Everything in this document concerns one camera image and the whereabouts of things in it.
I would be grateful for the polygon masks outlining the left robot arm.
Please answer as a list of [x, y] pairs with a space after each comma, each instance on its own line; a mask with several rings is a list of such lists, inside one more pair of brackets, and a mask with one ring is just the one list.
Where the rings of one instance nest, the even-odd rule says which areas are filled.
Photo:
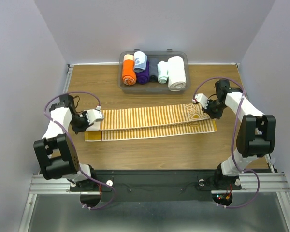
[[75, 134], [86, 132], [93, 125], [104, 120], [101, 105], [78, 112], [74, 99], [76, 91], [58, 95], [59, 101], [50, 100], [44, 115], [49, 119], [45, 134], [33, 144], [40, 166], [40, 172], [46, 180], [66, 179], [72, 191], [94, 190], [98, 179], [93, 167], [81, 164], [70, 134], [69, 127]]

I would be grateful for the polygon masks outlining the yellow striped towel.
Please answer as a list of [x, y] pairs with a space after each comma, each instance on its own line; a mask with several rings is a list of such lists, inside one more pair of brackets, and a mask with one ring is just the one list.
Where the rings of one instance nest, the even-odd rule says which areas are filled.
[[105, 119], [85, 132], [86, 142], [120, 141], [203, 134], [216, 123], [196, 104], [103, 110]]

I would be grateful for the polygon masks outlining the light blue towel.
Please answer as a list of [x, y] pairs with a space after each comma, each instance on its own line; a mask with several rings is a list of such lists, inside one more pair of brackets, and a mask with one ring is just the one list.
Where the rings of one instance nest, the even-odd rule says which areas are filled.
[[142, 51], [136, 51], [133, 54], [134, 58], [134, 67], [133, 70], [136, 73], [140, 73], [146, 69], [147, 64], [147, 55]]

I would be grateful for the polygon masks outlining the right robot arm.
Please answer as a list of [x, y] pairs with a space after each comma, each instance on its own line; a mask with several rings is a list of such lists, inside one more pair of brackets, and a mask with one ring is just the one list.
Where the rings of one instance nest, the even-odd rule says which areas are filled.
[[211, 119], [221, 118], [224, 109], [230, 108], [235, 113], [235, 122], [240, 123], [233, 129], [231, 155], [218, 165], [212, 177], [199, 182], [210, 190], [237, 185], [239, 174], [253, 161], [272, 153], [275, 147], [276, 118], [254, 107], [244, 90], [231, 87], [230, 83], [226, 78], [215, 83], [214, 100], [204, 94], [195, 95], [202, 111]]

